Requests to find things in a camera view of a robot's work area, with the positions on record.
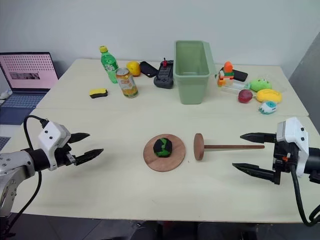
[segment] wooden dowel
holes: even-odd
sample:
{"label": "wooden dowel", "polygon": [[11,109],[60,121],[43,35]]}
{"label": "wooden dowel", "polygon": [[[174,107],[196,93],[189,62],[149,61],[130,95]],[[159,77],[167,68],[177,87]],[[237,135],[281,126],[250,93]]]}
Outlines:
{"label": "wooden dowel", "polygon": [[204,145],[205,149],[264,149],[264,145]]}

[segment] yellow bottle cap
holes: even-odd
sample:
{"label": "yellow bottle cap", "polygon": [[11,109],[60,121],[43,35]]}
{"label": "yellow bottle cap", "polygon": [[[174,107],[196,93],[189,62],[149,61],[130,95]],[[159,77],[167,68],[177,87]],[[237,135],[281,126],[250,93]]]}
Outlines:
{"label": "yellow bottle cap", "polygon": [[100,46],[100,53],[108,52],[108,48],[106,46]]}

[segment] black and green ball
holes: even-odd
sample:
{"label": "black and green ball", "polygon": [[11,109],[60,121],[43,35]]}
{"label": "black and green ball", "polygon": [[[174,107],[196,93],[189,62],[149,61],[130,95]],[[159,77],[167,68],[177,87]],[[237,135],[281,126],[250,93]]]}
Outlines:
{"label": "black and green ball", "polygon": [[159,138],[153,145],[153,151],[159,158],[167,158],[172,153],[172,142],[165,137]]}

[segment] blue and white toy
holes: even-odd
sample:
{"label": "blue and white toy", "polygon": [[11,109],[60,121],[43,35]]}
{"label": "blue and white toy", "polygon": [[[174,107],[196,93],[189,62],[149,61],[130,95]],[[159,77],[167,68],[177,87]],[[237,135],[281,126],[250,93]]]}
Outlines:
{"label": "blue and white toy", "polygon": [[265,101],[259,107],[259,111],[262,114],[272,114],[277,109],[277,104],[274,101]]}

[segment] green toy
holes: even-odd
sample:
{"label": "green toy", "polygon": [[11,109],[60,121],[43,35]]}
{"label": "green toy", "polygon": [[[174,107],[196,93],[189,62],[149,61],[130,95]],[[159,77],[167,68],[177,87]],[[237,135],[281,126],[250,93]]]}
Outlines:
{"label": "green toy", "polygon": [[271,82],[265,80],[264,78],[258,78],[256,80],[252,80],[250,83],[247,83],[245,88],[258,92],[262,89],[272,89],[272,85]]}
{"label": "green toy", "polygon": [[172,142],[165,137],[159,138],[153,145],[153,151],[159,158],[167,158],[172,152]]}

